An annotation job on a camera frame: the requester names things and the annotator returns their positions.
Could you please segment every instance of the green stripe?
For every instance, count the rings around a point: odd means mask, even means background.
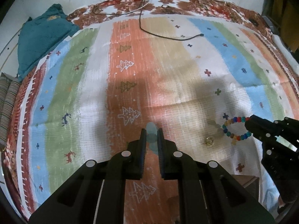
[[[53,99],[48,108],[45,149],[52,193],[83,164],[78,140],[78,119],[72,115],[71,119],[67,119],[67,125],[62,126],[61,123],[66,112],[73,114],[76,111],[74,102],[77,99],[78,84],[97,33],[97,29],[85,29],[71,39],[70,50],[61,65]],[[80,63],[80,69],[74,70]],[[71,156],[72,162],[66,164],[67,158],[64,154],[70,151],[75,152],[76,157]]]
[[[221,33],[222,35],[234,46],[239,52],[246,58],[252,71],[255,75],[262,81],[264,91],[268,98],[270,104],[270,110],[272,112],[273,118],[277,120],[284,119],[284,111],[282,105],[278,101],[278,95],[276,91],[272,88],[272,84],[269,81],[268,77],[264,73],[264,70],[260,68],[255,61],[255,58],[239,43],[235,35],[232,34],[223,24],[218,22],[211,22]]]

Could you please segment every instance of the beaded bracelet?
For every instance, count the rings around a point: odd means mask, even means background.
[[[230,124],[234,124],[234,123],[240,123],[240,122],[245,122],[249,120],[249,117],[233,117],[232,119],[229,119],[227,121],[224,122],[222,128],[223,128],[223,132],[230,138],[232,138],[232,144],[236,144],[237,141],[242,141],[247,139],[248,137],[251,136],[251,132],[247,131],[245,134],[243,135],[235,135],[234,133],[231,133],[230,131],[228,131],[228,129],[226,128],[228,125]]]

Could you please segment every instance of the blue stripe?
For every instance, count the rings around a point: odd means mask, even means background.
[[[39,205],[51,195],[49,186],[49,173],[44,147],[47,128],[44,123],[48,119],[48,107],[55,92],[56,79],[59,74],[60,67],[69,50],[70,41],[62,41],[47,60],[46,67],[49,68],[49,71],[46,72],[41,84],[37,100],[34,103],[35,110],[33,117],[29,125],[29,160],[31,178],[33,179],[35,195]]]
[[[210,21],[195,18],[189,18],[189,21],[191,21],[204,34],[204,38],[219,51],[229,72],[236,81],[244,87],[248,94],[253,113],[261,118],[273,121],[273,115],[264,91],[263,83],[252,71],[249,62],[243,54],[234,47]],[[247,72],[243,73],[242,68],[245,68]]]

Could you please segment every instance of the teal blanket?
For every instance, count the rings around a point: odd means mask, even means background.
[[[53,4],[43,15],[27,21],[20,32],[18,45],[18,75],[24,77],[39,60],[52,51],[67,36],[73,36],[79,27],[66,20],[60,4]]]

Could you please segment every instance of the wooden furniture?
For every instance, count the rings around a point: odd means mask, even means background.
[[[292,52],[299,48],[299,0],[271,0],[265,15]]]

